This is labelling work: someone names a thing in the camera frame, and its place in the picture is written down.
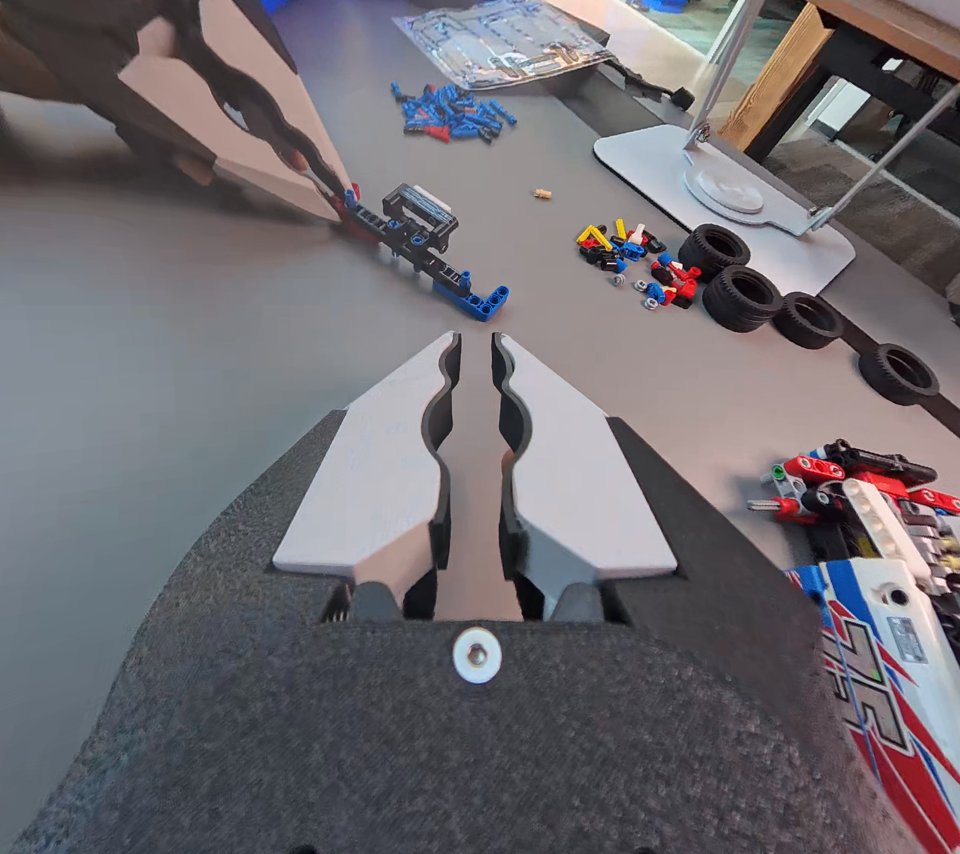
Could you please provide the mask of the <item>person's left hand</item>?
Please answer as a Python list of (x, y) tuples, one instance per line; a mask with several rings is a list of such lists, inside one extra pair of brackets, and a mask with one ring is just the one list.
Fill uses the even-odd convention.
[(194, 153), (173, 150), (172, 165), (201, 188), (210, 188), (218, 179), (215, 161)]

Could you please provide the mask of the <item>wooden table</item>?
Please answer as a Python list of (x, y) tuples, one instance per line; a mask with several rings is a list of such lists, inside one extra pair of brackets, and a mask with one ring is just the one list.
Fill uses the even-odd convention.
[(762, 163), (831, 79), (844, 80), (918, 122), (934, 104), (933, 88), (884, 69), (891, 59), (930, 77), (959, 79), (958, 27), (897, 3), (804, 0), (757, 80), (727, 117), (720, 137)]

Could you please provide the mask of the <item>small black white toy brick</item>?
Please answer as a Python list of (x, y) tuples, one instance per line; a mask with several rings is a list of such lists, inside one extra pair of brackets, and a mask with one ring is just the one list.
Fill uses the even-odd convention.
[(447, 253), (450, 238), (460, 226), (449, 205), (420, 186), (401, 184), (382, 200), (388, 235), (440, 255)]

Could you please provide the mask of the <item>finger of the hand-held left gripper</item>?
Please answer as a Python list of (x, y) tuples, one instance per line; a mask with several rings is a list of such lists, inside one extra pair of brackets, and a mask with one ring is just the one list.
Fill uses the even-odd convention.
[(174, 25), (153, 17), (137, 33), (138, 55), (118, 78), (167, 120), (213, 154), (212, 173), (270, 196), (297, 211), (335, 224), (338, 214), (305, 174), (231, 119), (205, 80), (173, 56)]
[(198, 17), (200, 51), (246, 130), (326, 196), (345, 196), (351, 178), (271, 20), (263, 33), (235, 0), (200, 0)]

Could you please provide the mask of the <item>shiny sticker sheet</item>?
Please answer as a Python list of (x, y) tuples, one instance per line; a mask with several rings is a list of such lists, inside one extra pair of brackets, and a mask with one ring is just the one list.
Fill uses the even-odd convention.
[(607, 35), (543, 0), (490, 0), (393, 18), (454, 85), (497, 90), (611, 61)]

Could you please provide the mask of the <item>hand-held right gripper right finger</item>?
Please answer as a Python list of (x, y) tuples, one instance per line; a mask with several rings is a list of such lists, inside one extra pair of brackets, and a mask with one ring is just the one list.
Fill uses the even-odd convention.
[(490, 339), (499, 394), (499, 551), (520, 600), (573, 585), (672, 576), (678, 560), (606, 412), (504, 332)]

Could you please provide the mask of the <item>silver laptop stand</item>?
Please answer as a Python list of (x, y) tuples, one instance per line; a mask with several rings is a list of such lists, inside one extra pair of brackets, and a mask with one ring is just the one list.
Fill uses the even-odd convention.
[[(663, 124), (600, 138), (596, 158), (679, 225), (725, 228), (750, 249), (750, 263), (781, 293), (811, 296), (855, 259), (830, 226), (870, 181), (958, 101), (958, 84), (924, 109), (912, 129), (833, 204), (810, 208), (711, 144), (708, 117), (765, 0), (740, 0), (702, 104), (687, 130)], [(912, 10), (934, 28), (958, 30), (958, 0), (875, 0)]]

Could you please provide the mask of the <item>grey desk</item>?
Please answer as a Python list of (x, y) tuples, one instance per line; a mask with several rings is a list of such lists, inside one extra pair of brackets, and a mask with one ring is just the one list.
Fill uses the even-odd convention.
[[(742, 500), (778, 454), (842, 436), (933, 465), (958, 438), (890, 404), (843, 343), (730, 333), (650, 312), (571, 252), (597, 215), (683, 230), (594, 156), (597, 134), (532, 85), (498, 144), (405, 138), (387, 92), (435, 80), (392, 23), (402, 0), (298, 0), (278, 22), (372, 207), (400, 181), (451, 202), (450, 259), (494, 321), (463, 317), (324, 227), (234, 210), (139, 166), (98, 118), (8, 96), (2, 176), (2, 849), (90, 732), (136, 627), (214, 516), (321, 420), (462, 330), (445, 617), (511, 616), (495, 525), (503, 442), (490, 330), (623, 416), (779, 564), (803, 544)], [(537, 200), (535, 189), (553, 193)]]

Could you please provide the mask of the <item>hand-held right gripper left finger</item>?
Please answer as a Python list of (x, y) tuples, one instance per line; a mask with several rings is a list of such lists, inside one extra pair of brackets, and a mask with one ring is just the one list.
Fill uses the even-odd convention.
[(346, 409), (272, 556), (279, 571), (383, 584), (396, 600), (450, 551), (452, 429), (462, 335), (445, 332)]

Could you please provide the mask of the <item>pile of blue toy pins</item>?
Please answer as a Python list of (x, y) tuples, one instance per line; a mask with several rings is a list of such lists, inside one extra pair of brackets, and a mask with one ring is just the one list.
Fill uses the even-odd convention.
[(453, 84), (427, 84), (420, 93), (408, 93), (391, 81), (390, 95), (408, 138), (491, 145), (505, 129), (518, 125), (516, 116), (495, 98), (485, 99)]

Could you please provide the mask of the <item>pile of mixed toy pieces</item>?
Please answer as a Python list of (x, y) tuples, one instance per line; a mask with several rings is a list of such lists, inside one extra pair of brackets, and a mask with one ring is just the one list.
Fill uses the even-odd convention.
[(688, 310), (707, 284), (699, 266), (683, 266), (643, 223), (628, 229), (619, 217), (611, 229), (589, 224), (575, 245), (581, 259), (608, 274), (615, 287), (629, 284), (649, 312), (668, 306)]

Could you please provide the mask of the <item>black rubber toy tire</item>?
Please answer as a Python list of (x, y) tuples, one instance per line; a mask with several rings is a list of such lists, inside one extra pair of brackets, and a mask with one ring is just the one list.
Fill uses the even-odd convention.
[(857, 368), (875, 393), (898, 406), (917, 406), (940, 393), (934, 371), (899, 344), (879, 343), (867, 348), (859, 354)]
[(807, 350), (820, 350), (843, 337), (845, 323), (841, 315), (819, 296), (794, 291), (783, 296), (771, 324), (792, 344)]
[(703, 285), (726, 268), (747, 266), (750, 259), (751, 250), (740, 236), (714, 224), (694, 228), (678, 248), (677, 255), (685, 271), (699, 269), (698, 281)]
[(721, 327), (746, 334), (771, 322), (784, 297), (762, 273), (747, 265), (722, 268), (705, 286), (702, 307)]

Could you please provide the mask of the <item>black toy beam assembly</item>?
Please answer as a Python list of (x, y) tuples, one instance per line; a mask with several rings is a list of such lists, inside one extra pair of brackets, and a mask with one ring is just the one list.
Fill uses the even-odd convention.
[(411, 245), (403, 237), (390, 237), (383, 212), (375, 212), (363, 205), (354, 189), (332, 197), (331, 203), (344, 225), (386, 248), (392, 258), (405, 261), (415, 274), (428, 277), (434, 293), (449, 300), (474, 320), (491, 320), (507, 303), (510, 296), (507, 286), (498, 285), (489, 295), (481, 295), (474, 290), (472, 273), (451, 266), (444, 259), (445, 253)]

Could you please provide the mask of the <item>white blue toy race car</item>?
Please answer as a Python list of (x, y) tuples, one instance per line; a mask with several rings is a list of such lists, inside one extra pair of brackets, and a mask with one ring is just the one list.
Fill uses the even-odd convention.
[(959, 500), (937, 471), (844, 439), (774, 462), (748, 509), (804, 528), (788, 570), (822, 621), (846, 730), (925, 852), (959, 848)]

